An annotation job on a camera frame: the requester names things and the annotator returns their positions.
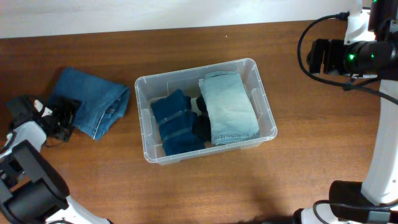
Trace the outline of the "blue jeans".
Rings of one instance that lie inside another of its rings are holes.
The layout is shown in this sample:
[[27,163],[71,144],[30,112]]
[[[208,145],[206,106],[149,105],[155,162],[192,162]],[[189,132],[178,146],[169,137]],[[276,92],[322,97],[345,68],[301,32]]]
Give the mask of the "blue jeans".
[[80,102],[73,122],[74,127],[100,140],[127,109],[130,88],[74,68],[62,71],[48,102],[64,97]]

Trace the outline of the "dark teal garment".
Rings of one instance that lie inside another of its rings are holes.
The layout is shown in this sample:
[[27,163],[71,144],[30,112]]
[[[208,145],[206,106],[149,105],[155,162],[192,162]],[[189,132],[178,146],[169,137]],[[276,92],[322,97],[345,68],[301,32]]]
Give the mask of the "dark teal garment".
[[197,114],[192,111],[191,98],[178,89],[151,105],[159,127],[162,147],[166,156],[197,151],[205,141],[193,133]]

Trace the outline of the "light grey jeans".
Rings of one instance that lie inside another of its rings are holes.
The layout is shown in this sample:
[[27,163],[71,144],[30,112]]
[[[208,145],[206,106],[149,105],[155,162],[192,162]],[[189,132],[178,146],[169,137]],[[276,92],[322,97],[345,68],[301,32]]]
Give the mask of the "light grey jeans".
[[198,86],[210,119],[212,144],[231,144],[260,135],[254,108],[238,72],[208,73]]

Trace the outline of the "black garment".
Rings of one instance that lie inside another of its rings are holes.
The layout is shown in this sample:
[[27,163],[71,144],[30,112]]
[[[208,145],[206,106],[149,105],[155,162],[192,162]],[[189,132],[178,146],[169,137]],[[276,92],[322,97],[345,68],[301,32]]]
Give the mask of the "black garment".
[[197,114],[197,121],[193,127],[193,133],[204,141],[211,141],[211,123],[202,95],[195,98],[195,102],[192,103],[192,110]]

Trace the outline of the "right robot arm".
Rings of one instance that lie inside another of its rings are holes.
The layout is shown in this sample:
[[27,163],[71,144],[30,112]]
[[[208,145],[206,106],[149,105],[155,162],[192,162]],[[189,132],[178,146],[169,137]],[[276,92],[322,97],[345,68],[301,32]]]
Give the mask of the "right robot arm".
[[397,223],[397,1],[355,1],[343,40],[317,39],[301,70],[313,80],[381,99],[373,158],[363,182],[336,180],[327,200],[297,210],[292,223]]

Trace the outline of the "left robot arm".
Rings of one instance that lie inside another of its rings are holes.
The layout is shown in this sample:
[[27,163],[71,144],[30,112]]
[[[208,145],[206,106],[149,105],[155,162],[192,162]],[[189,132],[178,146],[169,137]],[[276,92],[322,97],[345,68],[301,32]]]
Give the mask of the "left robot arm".
[[22,95],[9,101],[10,132],[1,148],[1,213],[10,223],[111,224],[81,206],[63,177],[41,155],[48,138],[67,142],[80,102],[59,97],[49,105]]

